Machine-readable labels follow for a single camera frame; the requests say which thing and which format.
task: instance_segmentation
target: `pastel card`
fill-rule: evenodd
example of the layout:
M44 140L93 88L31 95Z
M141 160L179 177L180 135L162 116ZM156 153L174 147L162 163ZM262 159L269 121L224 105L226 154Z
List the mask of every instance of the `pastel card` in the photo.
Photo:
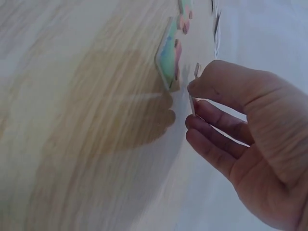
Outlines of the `pastel card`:
M180 76L179 61L182 54L182 45L175 38L177 30L176 20L170 17L155 57L157 69L167 90Z
M178 29L187 34L190 27L190 19L193 18L191 0L179 0L180 15L178 16Z

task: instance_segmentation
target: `fingernail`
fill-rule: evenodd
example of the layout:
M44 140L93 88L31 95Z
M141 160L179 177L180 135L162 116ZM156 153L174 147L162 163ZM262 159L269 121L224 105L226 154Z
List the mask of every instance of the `fingernail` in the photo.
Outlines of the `fingernail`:
M196 86L196 81L193 80L192 82L188 84L188 87L187 87L188 91L192 90L195 86Z

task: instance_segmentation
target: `wall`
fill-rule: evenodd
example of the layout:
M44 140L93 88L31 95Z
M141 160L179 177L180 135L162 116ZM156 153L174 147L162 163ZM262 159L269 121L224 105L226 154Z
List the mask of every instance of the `wall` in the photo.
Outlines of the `wall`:
M308 8L300 1L221 0L219 58L272 71L308 93ZM273 230L250 214L230 183L197 155L194 169L178 231Z

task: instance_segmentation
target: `table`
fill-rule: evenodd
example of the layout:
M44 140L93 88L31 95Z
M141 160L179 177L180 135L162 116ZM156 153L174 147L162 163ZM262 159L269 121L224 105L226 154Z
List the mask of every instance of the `table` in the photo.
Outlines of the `table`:
M154 55L176 0L0 1L0 229L176 230L196 153L186 85L214 58L195 0L181 89Z

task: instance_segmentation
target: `small white object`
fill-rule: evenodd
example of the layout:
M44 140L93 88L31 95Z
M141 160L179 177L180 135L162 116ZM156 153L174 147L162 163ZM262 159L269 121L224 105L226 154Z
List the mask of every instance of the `small white object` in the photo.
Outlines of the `small white object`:
M197 63L196 68L194 69L194 78L198 78L198 73L199 73L199 69L200 69L200 64Z
M218 58L219 49L220 49L220 41L221 41L220 15L221 15L221 11L219 15L217 16L217 22L216 22L216 28L215 28L215 49L214 49L215 59Z
M218 16L218 11L219 11L219 0L214 0L214 12L216 16Z
M191 103L191 107L192 107L192 112L193 112L192 115L196 116L196 111L194 109L194 104L193 104L193 98L191 95L189 96L189 102Z

